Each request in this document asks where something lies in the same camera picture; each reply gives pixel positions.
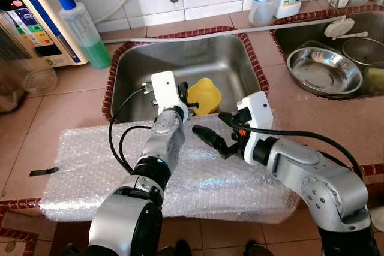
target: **yellow plastic object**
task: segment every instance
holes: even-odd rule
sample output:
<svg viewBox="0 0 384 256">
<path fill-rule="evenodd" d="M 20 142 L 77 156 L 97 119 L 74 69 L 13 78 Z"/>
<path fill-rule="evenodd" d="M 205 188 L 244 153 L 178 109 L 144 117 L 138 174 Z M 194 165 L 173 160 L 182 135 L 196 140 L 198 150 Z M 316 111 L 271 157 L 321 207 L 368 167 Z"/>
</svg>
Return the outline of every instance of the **yellow plastic object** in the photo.
<svg viewBox="0 0 384 256">
<path fill-rule="evenodd" d="M 188 89 L 187 100 L 188 103 L 199 103 L 199 108 L 194 109 L 196 115 L 206 115 L 218 109 L 221 93 L 211 79 L 201 78 Z"/>
</svg>

